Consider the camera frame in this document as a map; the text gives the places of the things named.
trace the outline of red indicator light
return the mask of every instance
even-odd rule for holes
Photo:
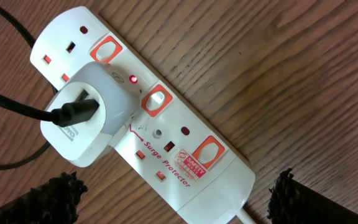
[[[131,75],[131,76],[129,77],[129,81],[131,81],[131,83],[133,83],[133,84],[136,84],[136,83],[137,83],[137,77],[134,76],[134,75]]]

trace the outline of plug adapter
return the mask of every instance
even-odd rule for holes
[[[125,124],[140,108],[139,96],[131,86],[114,78],[119,74],[120,71],[108,64],[87,63],[48,105],[47,111],[52,111],[78,100],[94,99],[99,103],[91,119],[73,126],[62,128],[51,122],[41,122],[41,132],[47,141],[76,166],[86,167],[108,153],[109,142],[111,145],[122,138],[127,130]]]

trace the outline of wooden surface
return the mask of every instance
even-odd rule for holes
[[[257,179],[247,210],[258,223],[269,223],[268,188],[288,167],[300,183],[358,213],[358,0],[0,5],[35,37],[74,6],[105,18],[250,160]],[[52,91],[29,55],[0,17],[0,93],[45,108]],[[38,121],[0,109],[0,164],[43,142]],[[78,223],[183,223],[115,152],[79,169],[50,148],[26,166],[0,172],[0,206],[74,170],[90,189]]]

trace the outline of power cord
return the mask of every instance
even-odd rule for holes
[[[17,19],[15,19],[12,15],[10,15],[7,11],[5,11],[1,7],[0,7],[0,15],[3,16],[6,20],[8,20],[16,28],[16,30],[19,31],[21,36],[23,36],[23,38],[31,48],[34,46],[35,39],[31,36],[30,32],[27,29],[25,29],[24,26],[19,21],[17,21]],[[52,90],[53,90],[53,94],[57,93],[57,89],[53,86],[52,86]],[[49,146],[50,146],[49,142],[45,142],[45,144],[43,144],[35,153],[33,153],[28,158],[25,158],[19,162],[14,162],[12,164],[0,164],[0,170],[15,169],[20,166],[23,166],[24,164],[33,161],[34,159],[41,156],[41,154],[43,154],[49,148]]]
[[[243,224],[256,224],[256,222],[248,215],[248,213],[244,209],[240,209],[237,213],[237,218],[240,219],[240,221]]]
[[[99,103],[94,99],[79,100],[65,103],[62,108],[48,112],[24,105],[0,94],[0,107],[29,118],[51,121],[60,127],[66,127],[91,119],[98,110]]]

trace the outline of socket hole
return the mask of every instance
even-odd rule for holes
[[[83,33],[83,34],[86,34],[86,33],[88,32],[88,29],[87,29],[85,26],[81,26],[81,27],[80,27],[80,31],[81,31],[81,33]]]
[[[146,157],[140,150],[136,152],[136,155],[140,160],[143,160]]]
[[[45,62],[46,64],[48,64],[48,65],[49,65],[49,63],[52,61],[52,59],[50,59],[50,57],[48,57],[48,55],[45,55],[44,58],[43,58],[43,60],[44,60],[44,62]]]
[[[70,44],[69,44],[69,46],[67,47],[67,52],[68,53],[71,53],[72,51],[73,51],[73,49],[74,49],[74,47],[75,47],[75,44],[73,43],[73,42],[71,42]]]
[[[90,94],[86,90],[82,90],[81,93],[77,96],[74,102],[79,102],[85,100]]]
[[[69,79],[70,79],[70,78],[69,78],[66,74],[63,74],[63,75],[62,75],[62,80],[63,80],[64,82],[67,82]]]
[[[161,171],[158,171],[155,176],[161,181],[165,180],[165,175]]]
[[[175,144],[173,142],[168,142],[168,144],[164,147],[164,149],[169,152],[171,151],[171,149],[175,146]]]
[[[159,138],[161,137],[161,135],[162,135],[161,130],[156,129],[156,130],[153,131],[153,137],[154,137],[155,139],[159,139]]]
[[[187,136],[187,135],[190,134],[190,130],[189,130],[188,128],[186,128],[186,127],[182,127],[182,128],[180,129],[180,131],[181,131],[185,136]]]

